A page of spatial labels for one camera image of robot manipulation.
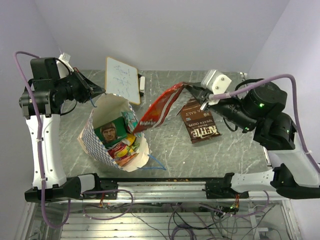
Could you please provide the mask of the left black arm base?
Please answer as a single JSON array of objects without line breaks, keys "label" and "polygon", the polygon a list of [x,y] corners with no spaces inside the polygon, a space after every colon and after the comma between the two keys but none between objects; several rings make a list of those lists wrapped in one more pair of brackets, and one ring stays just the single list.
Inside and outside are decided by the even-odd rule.
[{"label": "left black arm base", "polygon": [[77,177],[80,180],[79,199],[115,200],[117,198],[117,182],[102,179],[96,173],[78,175]]}]

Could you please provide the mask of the red yellow chips bag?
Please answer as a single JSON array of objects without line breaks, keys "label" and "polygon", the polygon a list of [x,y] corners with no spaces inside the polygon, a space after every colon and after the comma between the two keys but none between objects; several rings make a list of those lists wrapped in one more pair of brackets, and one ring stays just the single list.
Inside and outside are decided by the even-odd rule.
[{"label": "red yellow chips bag", "polygon": [[122,141],[109,148],[107,152],[120,167],[125,166],[138,154],[131,146],[127,146]]}]

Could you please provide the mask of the teal snack packet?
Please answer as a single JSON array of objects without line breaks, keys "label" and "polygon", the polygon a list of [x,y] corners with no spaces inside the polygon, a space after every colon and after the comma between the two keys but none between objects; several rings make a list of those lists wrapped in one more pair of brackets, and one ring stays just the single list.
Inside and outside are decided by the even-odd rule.
[{"label": "teal snack packet", "polygon": [[134,130],[138,125],[135,114],[132,111],[122,111],[121,115],[124,119],[127,132],[134,135]]}]

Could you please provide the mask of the red doritos chips bag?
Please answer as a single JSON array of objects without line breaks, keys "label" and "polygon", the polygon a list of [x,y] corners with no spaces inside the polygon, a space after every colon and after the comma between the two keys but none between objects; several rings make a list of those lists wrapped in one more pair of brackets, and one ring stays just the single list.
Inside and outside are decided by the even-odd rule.
[{"label": "red doritos chips bag", "polygon": [[148,108],[146,113],[137,123],[133,133],[141,133],[147,129],[156,128],[162,125],[172,105],[188,85],[189,84],[186,82],[179,82],[165,90]]}]

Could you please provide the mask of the checkered paper bag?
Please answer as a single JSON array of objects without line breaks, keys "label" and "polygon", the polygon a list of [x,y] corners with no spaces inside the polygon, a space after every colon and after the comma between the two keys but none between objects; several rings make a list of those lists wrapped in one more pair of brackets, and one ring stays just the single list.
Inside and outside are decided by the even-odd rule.
[{"label": "checkered paper bag", "polygon": [[145,135],[134,133],[137,125],[137,116],[128,100],[106,93],[95,102],[78,142],[95,160],[126,172],[165,170],[151,155]]}]

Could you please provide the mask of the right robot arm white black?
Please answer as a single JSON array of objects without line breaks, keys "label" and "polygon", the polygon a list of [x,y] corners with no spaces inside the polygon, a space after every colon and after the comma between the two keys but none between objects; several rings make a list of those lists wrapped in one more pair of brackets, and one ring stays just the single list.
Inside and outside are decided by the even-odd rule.
[{"label": "right robot arm white black", "polygon": [[242,133],[253,131],[253,140],[280,160],[278,166],[264,172],[226,173],[220,186],[224,197],[262,190],[294,200],[320,197],[320,167],[307,150],[298,110],[294,110],[294,118],[283,112],[285,91],[268,79],[247,79],[210,105],[214,94],[200,83],[187,86],[187,90],[205,110],[230,121]]}]

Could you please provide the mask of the brown sea salt chips bag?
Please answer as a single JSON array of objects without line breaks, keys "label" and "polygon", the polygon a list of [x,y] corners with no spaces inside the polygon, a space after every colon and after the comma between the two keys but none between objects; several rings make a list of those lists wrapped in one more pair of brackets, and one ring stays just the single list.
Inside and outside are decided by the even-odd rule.
[{"label": "brown sea salt chips bag", "polygon": [[180,111],[192,144],[220,136],[210,111],[201,110],[195,98],[190,98]]}]

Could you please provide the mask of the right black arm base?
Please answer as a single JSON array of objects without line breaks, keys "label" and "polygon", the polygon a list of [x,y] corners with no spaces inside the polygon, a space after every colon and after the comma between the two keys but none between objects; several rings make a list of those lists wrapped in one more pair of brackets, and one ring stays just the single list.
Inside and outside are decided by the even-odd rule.
[{"label": "right black arm base", "polygon": [[202,191],[207,199],[235,199],[236,192],[231,188],[231,180],[235,175],[233,172],[226,173],[224,177],[203,178],[205,181]]}]

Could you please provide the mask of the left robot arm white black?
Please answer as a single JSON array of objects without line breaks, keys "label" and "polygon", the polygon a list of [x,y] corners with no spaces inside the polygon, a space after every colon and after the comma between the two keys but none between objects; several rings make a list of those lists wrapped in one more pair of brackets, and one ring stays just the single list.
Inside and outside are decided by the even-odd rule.
[{"label": "left robot arm white black", "polygon": [[34,174],[24,193],[31,203],[96,199],[102,193],[97,174],[67,177],[62,166],[59,129],[65,101],[86,103],[105,93],[63,57],[36,57],[30,61],[32,79],[19,99],[32,141]]}]

